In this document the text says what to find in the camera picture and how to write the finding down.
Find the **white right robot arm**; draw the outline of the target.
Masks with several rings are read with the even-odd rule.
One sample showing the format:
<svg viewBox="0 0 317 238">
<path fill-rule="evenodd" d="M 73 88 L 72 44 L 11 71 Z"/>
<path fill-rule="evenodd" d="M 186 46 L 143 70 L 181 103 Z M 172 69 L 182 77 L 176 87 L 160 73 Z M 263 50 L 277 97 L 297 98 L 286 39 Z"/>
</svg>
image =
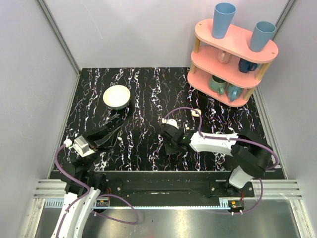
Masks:
<svg viewBox="0 0 317 238">
<path fill-rule="evenodd" d="M 237 166 L 225 184 L 229 196 L 237 196 L 251 179 L 262 179 L 271 160 L 272 148 L 252 132 L 211 134 L 165 124 L 160 133 L 167 154 L 213 152 L 232 157 Z"/>
</svg>

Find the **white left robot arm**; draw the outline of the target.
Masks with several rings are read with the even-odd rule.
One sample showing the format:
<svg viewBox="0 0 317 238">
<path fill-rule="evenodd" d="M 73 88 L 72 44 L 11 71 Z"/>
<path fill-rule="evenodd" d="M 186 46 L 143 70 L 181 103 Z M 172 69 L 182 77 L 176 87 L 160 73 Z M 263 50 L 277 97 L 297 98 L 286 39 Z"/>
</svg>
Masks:
<svg viewBox="0 0 317 238">
<path fill-rule="evenodd" d="M 106 174 L 91 169 L 99 153 L 111 149 L 116 141 L 119 126 L 104 126 L 85 132 L 74 140 L 66 139 L 54 156 L 54 163 L 66 183 L 62 211 L 52 233 L 53 238 L 80 238 L 99 196 L 109 194 Z M 79 159 L 66 164 L 58 161 L 62 149 L 74 149 Z"/>
</svg>

